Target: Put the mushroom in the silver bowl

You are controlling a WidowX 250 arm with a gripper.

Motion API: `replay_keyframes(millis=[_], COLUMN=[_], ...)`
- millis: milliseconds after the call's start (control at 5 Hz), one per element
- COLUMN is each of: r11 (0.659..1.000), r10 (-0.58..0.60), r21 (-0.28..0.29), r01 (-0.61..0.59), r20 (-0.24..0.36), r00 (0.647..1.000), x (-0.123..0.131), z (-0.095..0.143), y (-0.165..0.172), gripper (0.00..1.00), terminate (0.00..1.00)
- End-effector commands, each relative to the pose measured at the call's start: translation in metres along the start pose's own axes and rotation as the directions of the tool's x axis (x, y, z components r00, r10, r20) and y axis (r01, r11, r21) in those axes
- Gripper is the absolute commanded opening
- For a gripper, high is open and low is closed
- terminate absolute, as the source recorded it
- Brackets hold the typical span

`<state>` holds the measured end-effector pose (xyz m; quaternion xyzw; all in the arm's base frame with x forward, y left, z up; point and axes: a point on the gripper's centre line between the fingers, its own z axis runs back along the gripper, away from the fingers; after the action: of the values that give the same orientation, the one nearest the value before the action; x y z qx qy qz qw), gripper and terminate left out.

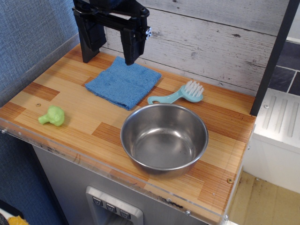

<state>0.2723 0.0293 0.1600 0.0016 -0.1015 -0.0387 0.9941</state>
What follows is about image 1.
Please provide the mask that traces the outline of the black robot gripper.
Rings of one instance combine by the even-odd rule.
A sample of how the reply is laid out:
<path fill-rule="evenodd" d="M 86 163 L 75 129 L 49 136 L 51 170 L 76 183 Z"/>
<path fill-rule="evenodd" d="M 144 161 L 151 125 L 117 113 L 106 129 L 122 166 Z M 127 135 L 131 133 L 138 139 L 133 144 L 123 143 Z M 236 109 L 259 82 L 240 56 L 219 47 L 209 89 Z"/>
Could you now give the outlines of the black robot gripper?
<path fill-rule="evenodd" d="M 143 54 L 151 36 L 149 10 L 136 0 L 74 0 L 82 52 L 96 52 L 106 43 L 104 26 L 120 31 L 126 65 Z"/>

